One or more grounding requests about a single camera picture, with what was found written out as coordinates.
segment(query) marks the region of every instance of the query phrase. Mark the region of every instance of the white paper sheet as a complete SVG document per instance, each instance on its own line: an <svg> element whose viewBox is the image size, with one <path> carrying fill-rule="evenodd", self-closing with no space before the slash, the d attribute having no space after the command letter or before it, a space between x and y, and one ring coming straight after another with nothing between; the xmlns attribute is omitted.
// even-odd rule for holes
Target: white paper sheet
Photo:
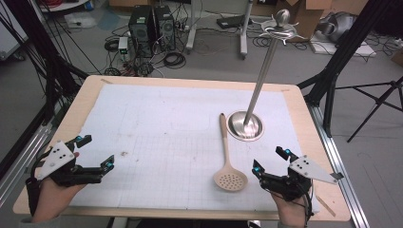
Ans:
<svg viewBox="0 0 403 228"><path fill-rule="evenodd" d="M213 180L224 165L219 116L246 110L251 97L246 90L105 85L80 134L93 141L80 149L77 163L99 166L113 154L115 168L71 204L277 211L251 169L256 159L266 172L285 175L289 162L276 154L278 145L301 155L280 92L259 95L254 113L265 125L259 140L241 142L228 134L231 163L248 177L247 186L231 193Z"/></svg>

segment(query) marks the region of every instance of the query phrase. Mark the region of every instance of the light stand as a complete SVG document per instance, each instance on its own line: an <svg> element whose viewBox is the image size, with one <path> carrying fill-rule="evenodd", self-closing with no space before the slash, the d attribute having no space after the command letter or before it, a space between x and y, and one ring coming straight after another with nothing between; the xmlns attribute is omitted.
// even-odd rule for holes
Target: light stand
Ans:
<svg viewBox="0 0 403 228"><path fill-rule="evenodd" d="M402 95L402 82L403 82L403 76L397 80L397 82L395 81L391 81L388 83L381 83L381 84L368 84L368 85L352 85L352 86L344 86L344 87L337 87L336 89L344 89L344 88L353 88L355 90L357 90L358 92L372 98L375 100L375 104L376 107L371 111L371 113L367 116L367 118L365 118L364 122L358 127L358 129L355 131L355 133L350 137L350 139L347 141L347 143L349 143L354 136L358 133L359 130L361 130L361 128L364 126L364 124L370 120L370 118L375 114L375 112L380 108L381 105L387 105L391 108L394 108L396 110L399 110L401 112L403 112L403 95ZM386 85L390 85L391 87L386 90L386 92L384 94L382 94L379 98L361 90L361 87L370 87L370 86L386 86ZM399 91L399 96L400 96L400 105L401 107L395 106L393 104L387 103L385 102L386 99L388 99L388 97L394 92L395 89L398 89Z"/></svg>
<svg viewBox="0 0 403 228"><path fill-rule="evenodd" d="M282 40L285 45L286 40L298 36L294 25L288 24L289 20L290 12L287 9L282 9L276 15L275 20L261 23L263 33L260 36L267 36L272 39L270 47L267 49L266 56L264 57L263 66L261 67L251 102L246 112L234 112L227 119L229 133L238 140L247 142L255 141L263 134L263 123L258 116L253 114L253 110L258 100L261 88L263 87L264 80L266 79L269 66L272 63L278 40Z"/></svg>

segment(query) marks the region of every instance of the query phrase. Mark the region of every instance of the spoon head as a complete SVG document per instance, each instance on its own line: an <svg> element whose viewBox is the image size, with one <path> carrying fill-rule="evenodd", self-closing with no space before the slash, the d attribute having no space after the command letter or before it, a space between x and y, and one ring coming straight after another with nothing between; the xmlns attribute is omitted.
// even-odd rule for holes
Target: spoon head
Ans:
<svg viewBox="0 0 403 228"><path fill-rule="evenodd" d="M242 190L248 183L248 178L237 169L222 169L214 175L216 184L227 191Z"/></svg>

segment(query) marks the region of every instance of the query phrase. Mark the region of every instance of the aluminum frame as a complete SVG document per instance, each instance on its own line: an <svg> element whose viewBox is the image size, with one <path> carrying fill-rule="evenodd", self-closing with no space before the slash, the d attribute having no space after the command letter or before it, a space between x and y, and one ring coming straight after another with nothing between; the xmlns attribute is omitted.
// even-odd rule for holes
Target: aluminum frame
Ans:
<svg viewBox="0 0 403 228"><path fill-rule="evenodd" d="M347 206L349 207L355 227L369 228L370 224L368 223L364 211L362 210L361 204L359 203L359 200L355 194L355 190L349 176L347 175L347 171L344 167L343 161L341 160L340 155L337 151L335 141L327 136L326 130L322 126L323 114L320 108L317 106L308 105L308 109L317 128L317 133L319 134L323 146L325 147L329 162L331 163L336 173L340 172L344 175L344 178L339 180L338 183L341 192L343 193L344 199L347 202Z"/></svg>

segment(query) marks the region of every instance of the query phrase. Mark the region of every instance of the tripod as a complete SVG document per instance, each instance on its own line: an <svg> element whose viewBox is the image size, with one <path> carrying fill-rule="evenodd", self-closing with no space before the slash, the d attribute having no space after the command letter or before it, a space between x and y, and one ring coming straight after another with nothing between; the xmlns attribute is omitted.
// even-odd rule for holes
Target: tripod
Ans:
<svg viewBox="0 0 403 228"><path fill-rule="evenodd" d="M381 83L381 84L368 84L368 85L353 85L353 86L344 86L344 87L337 87L336 89L343 89L343 88L353 88L355 90L357 90L358 92L372 98L375 100L375 104L376 107L371 111L371 113L367 116L367 118L365 118L364 122L358 127L358 129L355 131L355 133L350 137L350 139L347 141L347 143L349 143L353 137L358 133L359 130L361 130L361 128L364 126L364 124L370 120L370 118L375 114L375 112L380 108L381 105L387 105L389 107L392 107L396 110L399 110L401 112L403 112L403 95L402 95L402 82L403 82L403 76L397 80L397 82L395 81L390 81L388 83ZM384 94L382 94L379 98L361 90L361 87L369 87L369 86L386 86L386 85L390 85L391 87L386 90L386 92ZM401 107L395 106L393 104L387 103L385 102L386 99L388 99L388 97L392 94L392 92L394 92L395 89L399 90L399 96L400 96L400 105Z"/></svg>

